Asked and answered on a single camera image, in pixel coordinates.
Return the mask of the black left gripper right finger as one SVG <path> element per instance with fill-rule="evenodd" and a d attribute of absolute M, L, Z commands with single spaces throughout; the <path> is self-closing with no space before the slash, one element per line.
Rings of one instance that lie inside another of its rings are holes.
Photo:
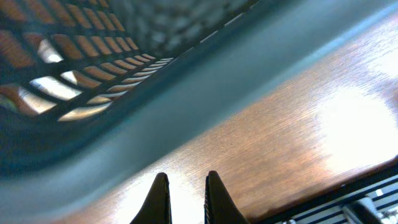
<path fill-rule="evenodd" d="M 206 177 L 204 208 L 205 224 L 249 224 L 214 170 Z"/>

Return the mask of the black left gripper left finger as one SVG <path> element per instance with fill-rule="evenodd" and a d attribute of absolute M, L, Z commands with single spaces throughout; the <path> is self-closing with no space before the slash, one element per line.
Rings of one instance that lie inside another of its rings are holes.
<path fill-rule="evenodd" d="M 156 175 L 141 209 L 130 224 L 172 224 L 169 180 L 167 174 Z"/>

